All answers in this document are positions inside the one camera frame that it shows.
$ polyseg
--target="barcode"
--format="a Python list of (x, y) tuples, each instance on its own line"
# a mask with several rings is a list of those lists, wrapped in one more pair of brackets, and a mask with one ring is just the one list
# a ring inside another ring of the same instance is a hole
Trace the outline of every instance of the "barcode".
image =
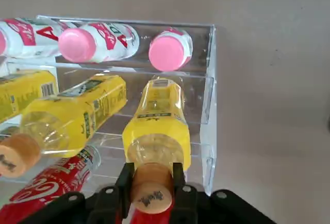
[(168, 80), (160, 79), (160, 80), (155, 80), (154, 81), (153, 87), (154, 88), (163, 88), (163, 87), (167, 87), (168, 84), (169, 84)]
[(47, 83), (41, 85), (42, 97), (47, 97), (50, 95), (54, 95), (54, 85), (53, 83)]

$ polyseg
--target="pink and white bottle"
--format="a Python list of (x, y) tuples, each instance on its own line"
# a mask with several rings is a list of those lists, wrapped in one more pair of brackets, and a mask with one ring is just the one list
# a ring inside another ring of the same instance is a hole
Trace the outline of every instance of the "pink and white bottle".
[(66, 30), (59, 38), (62, 55), (74, 63), (117, 61), (133, 56), (140, 39), (129, 25), (91, 22)]
[(189, 62), (192, 51), (190, 35), (171, 27), (153, 39), (149, 48), (149, 60), (159, 71), (175, 71)]
[(0, 56), (41, 58), (60, 55), (58, 37), (72, 23), (26, 18), (0, 21)]

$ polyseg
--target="screw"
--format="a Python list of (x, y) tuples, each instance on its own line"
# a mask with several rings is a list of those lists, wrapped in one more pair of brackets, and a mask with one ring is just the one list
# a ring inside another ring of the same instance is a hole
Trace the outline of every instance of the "screw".
[(224, 192), (217, 192), (217, 197), (219, 197), (221, 199), (225, 199), (225, 198), (227, 198), (227, 195)]
[(112, 192), (113, 192), (112, 188), (106, 189), (106, 191), (105, 191), (106, 194), (111, 194)]
[(182, 187), (182, 189), (184, 192), (191, 192), (190, 186), (185, 185), (184, 187)]
[(75, 200), (77, 200), (77, 196), (71, 196), (71, 197), (69, 197), (69, 201), (75, 201)]

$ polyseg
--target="yellow bottle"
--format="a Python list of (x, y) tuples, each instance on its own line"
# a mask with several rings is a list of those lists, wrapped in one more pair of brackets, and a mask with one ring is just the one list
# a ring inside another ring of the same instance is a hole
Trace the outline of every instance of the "yellow bottle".
[(34, 100), (22, 113), (20, 134), (0, 143), (0, 174), (18, 177), (42, 154), (69, 158), (126, 104), (126, 83), (97, 74), (57, 96)]
[(165, 78), (151, 80), (125, 127), (125, 155), (137, 168), (131, 198), (140, 211), (155, 214), (167, 209), (172, 203), (173, 162), (181, 162), (184, 170), (190, 166), (190, 135), (183, 108), (184, 93), (178, 84)]
[(0, 123), (22, 112), (34, 99), (57, 94), (49, 71), (23, 70), (0, 77)]

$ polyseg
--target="yellow bottle label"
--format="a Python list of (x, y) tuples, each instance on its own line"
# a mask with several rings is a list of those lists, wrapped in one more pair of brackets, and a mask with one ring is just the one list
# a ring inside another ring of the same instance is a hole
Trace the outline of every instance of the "yellow bottle label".
[(49, 71), (23, 70), (0, 77), (0, 123), (20, 114), (34, 99), (57, 94)]
[(126, 101), (126, 83), (121, 77), (97, 74), (57, 96), (35, 100), (23, 114), (46, 112), (60, 120), (58, 127), (52, 129), (66, 134), (68, 139), (53, 148), (65, 152), (54, 155), (72, 157)]
[(123, 143), (127, 151), (132, 142), (148, 134), (164, 134), (176, 140), (184, 153), (184, 170), (190, 166), (190, 135), (184, 114), (184, 94), (172, 80), (151, 80), (145, 86), (138, 109), (125, 127)]

